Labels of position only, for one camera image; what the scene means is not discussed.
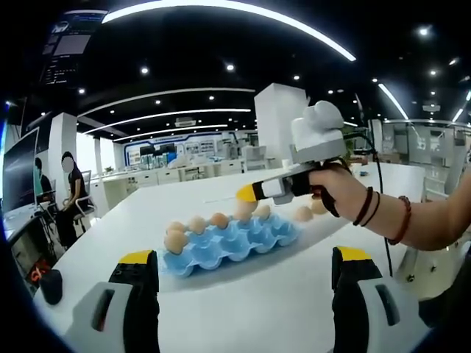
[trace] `human hand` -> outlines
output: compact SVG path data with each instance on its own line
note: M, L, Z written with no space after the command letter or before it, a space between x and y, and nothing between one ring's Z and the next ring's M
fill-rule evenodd
M366 199L366 187L341 165L332 163L323 171L312 171L309 183L321 185L336 200L335 208L340 216L354 221Z

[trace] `red beaded bracelet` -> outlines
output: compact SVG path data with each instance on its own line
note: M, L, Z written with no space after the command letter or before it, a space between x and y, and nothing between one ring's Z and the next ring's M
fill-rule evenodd
M399 232L397 235L394 237L394 239L388 239L388 242L391 245L396 245L402 241L404 238L404 235L406 234L407 228L409 226L409 221L411 220L411 202L407 198L407 196L399 196L399 200L404 202L404 205L406 206L406 215L404 216L403 223L400 226Z

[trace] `egg carton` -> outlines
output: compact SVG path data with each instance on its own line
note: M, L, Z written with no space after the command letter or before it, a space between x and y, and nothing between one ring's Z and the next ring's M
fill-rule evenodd
M265 220L254 216L246 223L231 218L226 229L208 225L201 235L191 231L185 233L189 242L181 254L166 250L161 253L164 262L161 272L187 277L195 266L214 270L225 257L239 262L252 250L265 254L276 244L287 246L297 239L300 231L292 223L271 214Z

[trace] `bracelet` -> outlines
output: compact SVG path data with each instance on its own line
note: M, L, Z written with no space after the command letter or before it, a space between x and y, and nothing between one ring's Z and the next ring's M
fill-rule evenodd
M366 221L365 224L362 227L365 227L369 223L369 221L371 221L371 219L373 217L375 217L376 211L378 211L378 208L379 208L380 202L381 202L381 195L377 191L376 191L376 194L378 195L378 203L376 204L376 207L375 207L375 210L373 211L373 214L368 218L368 221Z
M369 186L368 189L366 190L366 199L363 204L363 207L361 208L360 213L358 214L356 220L353 222L354 226L358 226L361 220L363 220L363 217L366 215L366 212L368 212L369 204L371 204L372 197L373 197L373 188Z
M403 223L400 226L397 235L394 237L394 239L388 239L388 243L390 243L391 245L396 245L400 243L401 240L404 238L412 215L411 202L409 201L409 199L406 196L399 196L399 200L404 202L404 205L406 206L406 215L404 216Z

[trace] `egg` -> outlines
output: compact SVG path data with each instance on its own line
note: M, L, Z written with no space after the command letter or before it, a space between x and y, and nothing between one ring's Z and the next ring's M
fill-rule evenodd
M181 232L184 232L185 231L185 226L180 223L180 222L171 222L169 224L169 227L167 228L167 234L171 231L171 230L179 230Z
M270 210L270 206L269 205L264 205L264 206L260 206L254 213L253 215L256 215L258 217L260 217L261 219L267 219L269 216L270 216L270 213L272 211Z
M199 235L203 234L206 229L206 221L198 215L193 217L188 223L188 229Z
M213 217L209 220L209 223L220 229L226 229L229 224L229 218L222 213L214 213Z
M311 211L314 215L323 215L327 212L327 208L325 208L321 200L314 200L311 204Z
M169 230L167 236L163 240L163 245L171 253L180 255L183 251L183 247L188 244L188 237L184 232L179 230Z
M258 201L248 202L237 200L237 211L242 211L245 213L252 213L257 209Z
M251 216L252 216L251 213L239 210L236 213L234 213L233 217L234 219L237 219L241 221L242 223L248 223L250 221Z
M312 211L307 206L301 206L294 214L294 220L299 222L307 222L313 218Z

